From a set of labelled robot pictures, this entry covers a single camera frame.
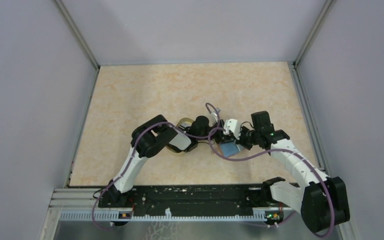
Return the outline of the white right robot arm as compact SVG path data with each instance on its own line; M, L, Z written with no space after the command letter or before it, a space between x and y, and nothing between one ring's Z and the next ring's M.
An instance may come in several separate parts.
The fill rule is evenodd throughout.
M250 150L259 146L278 160L295 179L296 185L279 178L263 182L261 199L267 206L278 202L300 214L307 228L314 234L330 230L350 220L350 209L345 182L319 170L296 148L290 136L276 130L267 111L251 114L253 129L227 120L224 129L233 134L235 142Z

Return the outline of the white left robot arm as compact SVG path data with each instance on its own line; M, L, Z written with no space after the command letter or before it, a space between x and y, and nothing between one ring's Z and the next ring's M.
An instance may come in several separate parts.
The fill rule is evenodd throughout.
M194 150L199 140L211 136L210 130L220 126L220 114L215 111L209 117L199 115L190 126L181 127L170 123L159 114L137 127L131 134L128 157L119 173L108 183L107 191L111 192L110 200L118 207L129 203L134 182L146 161L161 152L164 148L175 153Z

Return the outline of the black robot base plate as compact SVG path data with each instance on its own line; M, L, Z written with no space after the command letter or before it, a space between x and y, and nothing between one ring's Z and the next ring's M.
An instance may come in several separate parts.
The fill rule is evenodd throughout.
M268 210L283 217L286 205L268 198L261 183L204 185L136 185L125 193L110 187L99 208L132 208L135 217L251 217Z

